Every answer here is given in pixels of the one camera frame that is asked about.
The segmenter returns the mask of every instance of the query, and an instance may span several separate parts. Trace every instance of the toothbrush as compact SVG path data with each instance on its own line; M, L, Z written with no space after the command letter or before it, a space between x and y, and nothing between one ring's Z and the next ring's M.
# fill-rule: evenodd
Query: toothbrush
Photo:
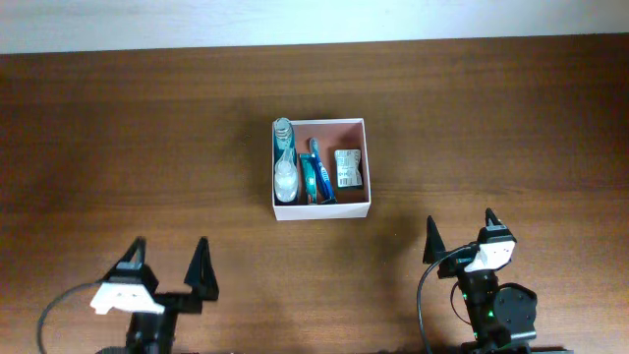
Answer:
M321 193L323 194L323 203L324 204L335 204L336 200L334 198L334 190L332 189L332 183L330 182L330 177L327 174L327 170L325 166L323 166L323 162L321 162L321 157L318 153L318 141L316 138L311 138L310 140L311 146L311 154L314 159L314 164L316 165L316 177L319 181L321 187Z

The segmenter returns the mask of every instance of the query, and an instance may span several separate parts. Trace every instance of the white background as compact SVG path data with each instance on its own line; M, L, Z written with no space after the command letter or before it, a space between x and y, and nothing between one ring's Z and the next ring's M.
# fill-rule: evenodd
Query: white background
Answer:
M628 0L4 0L0 52L629 31Z

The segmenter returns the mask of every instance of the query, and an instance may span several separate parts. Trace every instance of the cable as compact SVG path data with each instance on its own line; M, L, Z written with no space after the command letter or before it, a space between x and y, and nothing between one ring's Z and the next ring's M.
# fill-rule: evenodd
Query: cable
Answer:
M422 275L422 279L420 279L420 283L417 286L417 314L418 318L420 319L420 334L422 335L422 341L424 342L424 347L426 348L426 354L432 354L432 350L430 350L429 339L426 337L426 332L424 331L424 320L422 319L422 288L424 287L424 282L426 281L426 278L429 276L430 272L438 267L443 261L449 259L450 257L458 254L461 251L468 250L469 247L470 246L468 245L461 246L430 265L429 268L426 269L426 271L424 272L424 275Z
M456 287L459 286L459 282L455 282L454 285L452 285L452 291L450 291L450 306L452 306L452 311L454 311L454 315L456 315L456 317L459 318L459 320L463 321L464 323L468 324L468 325L472 325L470 324L468 321L465 321L458 312L456 312L456 309L454 308L454 290L456 290Z
M92 286L96 286L96 285L100 285L100 281L95 281L92 283L85 283L85 284L81 284L81 285L77 285L73 288L70 288L68 290L66 290L63 294L57 296L54 300L52 300L50 302L50 304L48 304L48 306L46 306L46 308L41 312L41 316L39 317L39 320L37 321L37 347L39 348L39 353L41 354L46 354L46 349L43 347L43 322L46 320L46 316L48 316L48 313L55 307L57 306L57 304L59 304L60 302L62 302L64 299L66 299L68 296L78 292L78 291L82 291L82 290L86 290L89 289Z

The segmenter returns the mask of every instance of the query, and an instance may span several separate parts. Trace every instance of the white box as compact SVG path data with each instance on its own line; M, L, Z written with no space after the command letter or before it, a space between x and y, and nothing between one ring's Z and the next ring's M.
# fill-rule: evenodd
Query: white box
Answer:
M327 218L351 218L365 217L372 205L372 188L370 183L370 165L367 156L367 139L365 135L365 121L363 118L352 119L325 119L291 121L295 134L295 149L297 153L308 153L309 138L317 138L319 141L319 154L321 161L327 169L335 197L336 205L298 205L277 206L275 204L275 192L273 190L274 158L271 158L271 202L277 220L308 220ZM273 156L274 133L271 124L271 156ZM336 183L336 161L334 151L337 149L359 148L361 150L361 173L363 175L363 189L356 191L343 190L339 192ZM304 202L304 180L302 177L301 162L297 162L300 178L300 204ZM317 201L322 198L317 191Z

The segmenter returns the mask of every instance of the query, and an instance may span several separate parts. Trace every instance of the table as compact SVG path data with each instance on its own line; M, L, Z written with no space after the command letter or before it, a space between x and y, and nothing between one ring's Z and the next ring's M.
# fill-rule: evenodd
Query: table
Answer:
M35 352L40 311L135 237L160 291L210 242L217 303L175 349L375 353L421 347L431 214L446 247L492 207L518 239L498 273L538 293L535 346L629 345L629 36L577 35L0 57L0 352ZM363 117L366 219L277 222L273 119ZM432 346L472 340L432 275ZM49 353L123 345L95 290L47 320ZM464 311L460 296L455 306Z

